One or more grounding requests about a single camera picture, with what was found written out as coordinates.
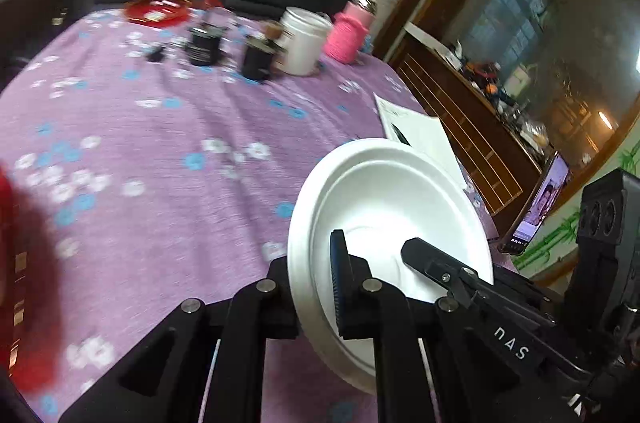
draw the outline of bolt head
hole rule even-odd
[[[258,281],[255,287],[261,293],[270,293],[271,291],[276,289],[276,283],[270,278],[263,278],[262,280]]]
[[[187,298],[187,300],[183,300],[182,304],[180,304],[180,309],[182,309],[182,311],[184,311],[185,313],[195,313],[198,309],[200,309],[201,305],[202,302],[200,302],[197,298]]]
[[[451,297],[441,297],[438,299],[438,307],[447,313],[451,313],[460,307],[458,301]]]
[[[382,289],[382,282],[380,282],[377,278],[366,278],[362,281],[362,288],[364,289],[364,291],[375,293],[376,291],[380,291]]]

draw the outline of paper sheet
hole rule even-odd
[[[386,137],[402,143],[393,128],[396,126],[411,147],[431,158],[460,188],[466,188],[465,178],[440,119],[396,106],[377,95],[375,97]]]

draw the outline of ceiling light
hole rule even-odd
[[[609,118],[607,118],[602,111],[598,111],[598,114],[600,115],[600,119],[604,122],[604,124],[609,127],[609,129],[613,129]]]

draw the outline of wall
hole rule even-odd
[[[613,156],[596,172],[589,183],[618,167],[640,177],[640,122],[636,122],[625,141],[620,144]],[[531,277],[574,250],[581,197],[582,190],[545,220],[542,228],[527,246],[526,251],[520,257],[513,259],[519,272]]]

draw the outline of white plate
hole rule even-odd
[[[335,326],[329,238],[343,229],[351,255],[405,295],[434,302],[446,291],[404,265],[404,241],[420,237],[493,283],[489,246],[474,207],[431,159],[401,143],[347,143],[308,175],[289,226],[287,267],[298,318],[334,373],[376,392],[371,340],[342,340]]]

